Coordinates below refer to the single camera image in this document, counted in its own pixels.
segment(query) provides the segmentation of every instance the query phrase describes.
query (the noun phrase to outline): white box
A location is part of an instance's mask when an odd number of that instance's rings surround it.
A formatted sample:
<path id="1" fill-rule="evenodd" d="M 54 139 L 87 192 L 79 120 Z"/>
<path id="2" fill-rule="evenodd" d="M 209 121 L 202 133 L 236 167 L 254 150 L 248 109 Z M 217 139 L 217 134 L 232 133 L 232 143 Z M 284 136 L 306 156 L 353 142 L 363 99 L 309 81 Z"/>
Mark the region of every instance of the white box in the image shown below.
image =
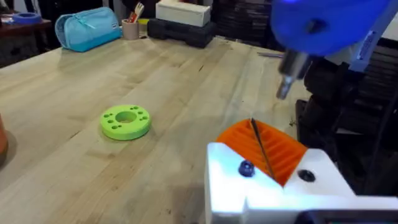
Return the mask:
<path id="1" fill-rule="evenodd" d="M 156 19 L 203 27 L 210 20 L 210 6 L 160 1 L 156 3 Z"/>

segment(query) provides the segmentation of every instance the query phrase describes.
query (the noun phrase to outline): orange object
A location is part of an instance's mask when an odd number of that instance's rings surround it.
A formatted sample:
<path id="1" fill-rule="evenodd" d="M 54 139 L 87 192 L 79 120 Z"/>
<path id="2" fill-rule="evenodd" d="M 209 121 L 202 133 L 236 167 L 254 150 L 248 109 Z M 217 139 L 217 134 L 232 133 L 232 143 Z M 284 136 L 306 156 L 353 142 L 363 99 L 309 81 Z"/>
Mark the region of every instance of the orange object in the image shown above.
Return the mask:
<path id="1" fill-rule="evenodd" d="M 285 185 L 307 148 L 287 134 L 256 121 L 263 148 L 275 175 L 275 181 Z M 216 140 L 233 149 L 258 169 L 269 175 L 266 160 L 256 138 L 250 119 L 240 121 L 220 134 Z"/>
<path id="2" fill-rule="evenodd" d="M 2 123 L 2 119 L 0 116 L 0 166 L 4 164 L 6 161 L 6 155 L 7 155 L 7 136 L 6 136 L 6 130 L 4 129 L 4 125 Z"/>

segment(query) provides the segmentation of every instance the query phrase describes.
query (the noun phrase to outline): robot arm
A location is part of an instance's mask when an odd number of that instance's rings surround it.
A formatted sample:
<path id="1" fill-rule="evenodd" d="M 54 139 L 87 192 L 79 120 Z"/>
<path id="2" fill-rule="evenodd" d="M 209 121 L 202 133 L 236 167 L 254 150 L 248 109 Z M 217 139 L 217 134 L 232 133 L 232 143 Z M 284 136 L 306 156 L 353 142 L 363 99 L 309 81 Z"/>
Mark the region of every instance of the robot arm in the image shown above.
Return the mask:
<path id="1" fill-rule="evenodd" d="M 345 60 L 350 69 L 364 70 L 397 10 L 397 0 L 274 0 L 272 31 L 287 49 L 277 97 L 284 99 L 293 82 L 304 77 L 312 55 L 329 56 L 336 63 Z"/>

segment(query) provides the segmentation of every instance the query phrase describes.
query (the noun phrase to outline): black case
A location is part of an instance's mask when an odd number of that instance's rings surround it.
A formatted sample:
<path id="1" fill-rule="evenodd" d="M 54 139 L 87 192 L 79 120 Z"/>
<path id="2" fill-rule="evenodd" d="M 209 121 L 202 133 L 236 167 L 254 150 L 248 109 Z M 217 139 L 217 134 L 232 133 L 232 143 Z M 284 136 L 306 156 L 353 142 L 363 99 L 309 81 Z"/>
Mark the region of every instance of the black case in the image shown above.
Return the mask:
<path id="1" fill-rule="evenodd" d="M 189 46 L 199 48 L 205 48 L 213 40 L 215 28 L 216 25 L 212 22 L 204 27 L 197 27 L 161 19 L 150 19 L 147 25 L 149 37 L 183 40 Z"/>

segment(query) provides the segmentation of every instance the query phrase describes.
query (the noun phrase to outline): wood grain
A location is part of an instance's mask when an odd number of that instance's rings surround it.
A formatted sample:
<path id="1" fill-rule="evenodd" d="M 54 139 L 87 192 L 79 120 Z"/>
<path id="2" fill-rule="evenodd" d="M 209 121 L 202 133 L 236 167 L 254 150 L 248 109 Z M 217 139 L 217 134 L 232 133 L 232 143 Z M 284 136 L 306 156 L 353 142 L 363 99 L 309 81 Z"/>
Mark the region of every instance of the wood grain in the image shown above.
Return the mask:
<path id="1" fill-rule="evenodd" d="M 295 84 L 275 98 L 279 60 L 214 39 L 117 40 L 79 54 L 57 49 L 0 70 L 10 139 L 0 170 L 2 223 L 203 223 L 206 145 L 254 116 L 295 136 Z M 99 115 L 136 104 L 152 127 L 113 141 Z"/>

